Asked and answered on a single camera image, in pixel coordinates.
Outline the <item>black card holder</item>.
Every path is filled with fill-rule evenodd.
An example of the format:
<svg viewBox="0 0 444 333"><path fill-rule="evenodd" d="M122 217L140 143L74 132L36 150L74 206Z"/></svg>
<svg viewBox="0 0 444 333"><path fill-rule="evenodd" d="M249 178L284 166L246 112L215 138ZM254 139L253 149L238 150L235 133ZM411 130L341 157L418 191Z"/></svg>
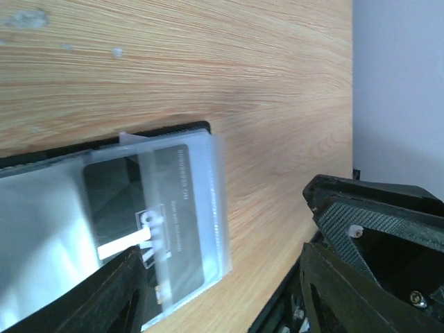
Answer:
<svg viewBox="0 0 444 333"><path fill-rule="evenodd" d="M141 332L231 269L206 121L1 159L2 332Z"/></svg>

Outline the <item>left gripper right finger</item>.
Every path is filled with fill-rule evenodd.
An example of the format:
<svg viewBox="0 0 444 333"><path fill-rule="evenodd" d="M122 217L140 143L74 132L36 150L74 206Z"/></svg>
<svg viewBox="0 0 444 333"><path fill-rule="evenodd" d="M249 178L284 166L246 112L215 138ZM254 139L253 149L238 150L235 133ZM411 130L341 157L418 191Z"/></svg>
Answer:
<svg viewBox="0 0 444 333"><path fill-rule="evenodd" d="M320 244L304 244L300 283L312 332L443 331Z"/></svg>

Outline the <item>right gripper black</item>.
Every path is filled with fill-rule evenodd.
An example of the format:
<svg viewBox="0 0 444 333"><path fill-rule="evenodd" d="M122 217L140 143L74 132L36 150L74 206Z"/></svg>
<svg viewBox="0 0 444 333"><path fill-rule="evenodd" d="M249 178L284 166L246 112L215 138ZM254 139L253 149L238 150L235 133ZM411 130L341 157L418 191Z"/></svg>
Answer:
<svg viewBox="0 0 444 333"><path fill-rule="evenodd" d="M313 220L333 251L362 275L443 322L443 202L413 185L317 175L304 188ZM364 229L360 253L348 236Z"/></svg>

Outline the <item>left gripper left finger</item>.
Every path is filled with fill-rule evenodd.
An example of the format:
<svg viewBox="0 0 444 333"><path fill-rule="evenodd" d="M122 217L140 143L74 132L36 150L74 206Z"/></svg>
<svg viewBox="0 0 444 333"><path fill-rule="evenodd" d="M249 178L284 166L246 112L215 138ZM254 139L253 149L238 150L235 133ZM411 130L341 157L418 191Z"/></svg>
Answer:
<svg viewBox="0 0 444 333"><path fill-rule="evenodd" d="M7 332L140 332L147 271L131 246Z"/></svg>

